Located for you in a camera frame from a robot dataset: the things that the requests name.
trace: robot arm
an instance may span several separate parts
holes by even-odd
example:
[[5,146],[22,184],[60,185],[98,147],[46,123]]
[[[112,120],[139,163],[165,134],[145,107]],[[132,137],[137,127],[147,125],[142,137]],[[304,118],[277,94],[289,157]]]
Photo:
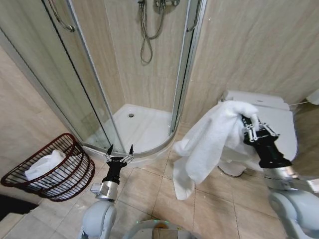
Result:
[[112,150],[113,145],[106,154],[106,162],[110,166],[107,176],[103,178],[102,183],[94,183],[91,187],[91,192],[100,200],[86,210],[78,239],[88,239],[89,237],[108,239],[110,237],[116,219],[114,202],[117,198],[120,172],[134,158],[133,146],[131,146],[130,154],[126,157],[111,157]]
[[244,143],[253,146],[270,189],[269,203],[278,214],[289,239],[319,239],[319,179],[299,176],[292,163],[275,145],[279,135],[259,122],[255,131],[249,118],[242,116]]

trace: laundry basket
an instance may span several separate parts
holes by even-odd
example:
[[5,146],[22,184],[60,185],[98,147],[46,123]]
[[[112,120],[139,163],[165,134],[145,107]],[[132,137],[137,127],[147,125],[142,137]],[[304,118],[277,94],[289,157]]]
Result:
[[[62,162],[44,175],[28,181],[24,172],[55,149],[65,153]],[[1,179],[1,184],[61,202],[82,192],[92,180],[94,171],[94,162],[76,142],[74,136],[64,133],[7,173]]]

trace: toilet seat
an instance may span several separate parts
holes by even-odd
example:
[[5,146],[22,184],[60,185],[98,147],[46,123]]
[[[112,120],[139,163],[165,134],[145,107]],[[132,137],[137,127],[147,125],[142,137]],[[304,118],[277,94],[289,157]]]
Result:
[[278,150],[284,154],[285,159],[294,160],[297,154],[297,138],[293,113],[262,106],[256,106],[256,108],[259,110],[258,117],[260,121],[266,122],[274,132],[280,134],[275,141]]

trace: shower door handle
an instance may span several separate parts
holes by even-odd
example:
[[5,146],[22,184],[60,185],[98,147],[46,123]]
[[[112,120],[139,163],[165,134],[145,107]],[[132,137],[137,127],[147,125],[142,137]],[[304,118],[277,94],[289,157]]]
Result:
[[195,16],[194,25],[192,27],[188,27],[187,30],[186,30],[187,32],[193,31],[195,29],[195,27],[197,26],[197,24],[198,24],[198,15],[199,15],[199,9],[200,9],[200,6],[201,6],[201,1],[202,0],[198,0],[198,2],[197,2],[196,16]]
[[74,31],[75,31],[75,27],[72,26],[72,25],[67,25],[67,24],[65,24],[65,23],[63,22],[63,20],[61,19],[60,15],[59,15],[59,13],[58,13],[58,10],[56,9],[54,0],[48,0],[48,1],[49,1],[49,4],[50,4],[51,9],[52,9],[52,11],[53,11],[54,16],[55,16],[55,18],[57,19],[57,21],[60,23],[60,25],[61,25],[64,29],[66,29],[66,30],[68,30],[68,31],[70,31],[70,32],[74,32]]

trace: white towel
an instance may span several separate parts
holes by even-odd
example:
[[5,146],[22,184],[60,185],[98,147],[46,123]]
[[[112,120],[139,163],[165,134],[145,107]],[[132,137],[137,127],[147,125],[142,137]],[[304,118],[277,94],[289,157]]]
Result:
[[251,119],[258,130],[257,108],[246,102],[225,101],[210,109],[173,149],[183,158],[174,164],[173,182],[176,197],[187,199],[218,164],[223,147],[246,154],[254,154],[251,146],[245,145],[241,115]]

